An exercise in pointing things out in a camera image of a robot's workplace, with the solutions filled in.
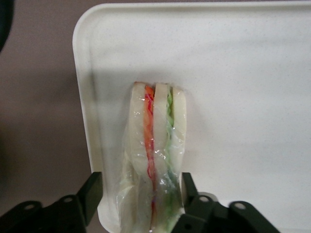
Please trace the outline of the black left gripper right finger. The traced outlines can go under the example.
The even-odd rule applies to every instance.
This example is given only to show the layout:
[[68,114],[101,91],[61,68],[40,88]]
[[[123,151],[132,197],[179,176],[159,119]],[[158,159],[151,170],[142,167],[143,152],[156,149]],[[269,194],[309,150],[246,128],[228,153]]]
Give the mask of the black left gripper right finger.
[[198,192],[189,172],[182,173],[185,212],[172,233],[278,233],[279,230],[252,204],[234,201],[225,207],[215,195]]

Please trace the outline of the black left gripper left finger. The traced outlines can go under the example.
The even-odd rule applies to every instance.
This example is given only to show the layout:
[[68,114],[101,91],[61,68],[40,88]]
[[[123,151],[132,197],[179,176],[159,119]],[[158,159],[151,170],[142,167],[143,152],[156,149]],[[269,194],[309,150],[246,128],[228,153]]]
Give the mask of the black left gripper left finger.
[[101,172],[93,172],[77,194],[44,207],[25,201],[0,217],[2,233],[85,233],[103,197]]

